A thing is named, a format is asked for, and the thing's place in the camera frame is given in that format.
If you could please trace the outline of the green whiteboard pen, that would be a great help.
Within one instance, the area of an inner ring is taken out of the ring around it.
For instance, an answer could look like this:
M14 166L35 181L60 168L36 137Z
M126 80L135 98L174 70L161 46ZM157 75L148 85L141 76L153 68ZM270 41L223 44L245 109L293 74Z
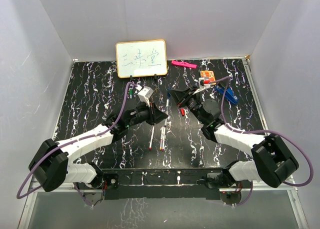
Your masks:
M130 89L129 90L129 98L132 99L132 97L133 97L133 91L132 91L132 89Z

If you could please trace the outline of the blue whiteboard pen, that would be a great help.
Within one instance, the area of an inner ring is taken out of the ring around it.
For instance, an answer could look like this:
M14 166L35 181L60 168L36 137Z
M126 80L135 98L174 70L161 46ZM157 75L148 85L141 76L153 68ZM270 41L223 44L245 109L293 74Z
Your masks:
M170 101L170 94L167 93L166 106L165 106L165 113L167 115L167 118L164 120L164 127L167 126L167 120L169 117L169 101Z

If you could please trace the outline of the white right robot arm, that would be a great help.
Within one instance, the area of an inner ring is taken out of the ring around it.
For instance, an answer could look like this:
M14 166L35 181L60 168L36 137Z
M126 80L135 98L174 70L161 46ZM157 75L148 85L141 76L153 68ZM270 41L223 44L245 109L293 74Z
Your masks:
M206 139L227 145L253 158L252 161L231 163L223 171L223 183L233 188L240 181L263 181L272 188L291 176L299 163L279 135L259 132L237 133L221 119L221 109L213 99L200 100L196 89L169 89L168 93L177 107L186 107L202 124L201 131Z

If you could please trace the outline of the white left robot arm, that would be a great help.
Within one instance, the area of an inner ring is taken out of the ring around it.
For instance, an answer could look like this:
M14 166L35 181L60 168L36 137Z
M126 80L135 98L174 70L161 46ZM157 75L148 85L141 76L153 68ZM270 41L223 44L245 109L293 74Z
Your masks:
M97 189L104 173L93 162L76 163L76 159L104 146L111 145L128 134L132 126L146 122L153 126L168 118L155 104L140 102L136 108L121 115L111 114L97 127L61 141L45 140L29 164L29 170L45 192L52 192L64 183L84 183Z

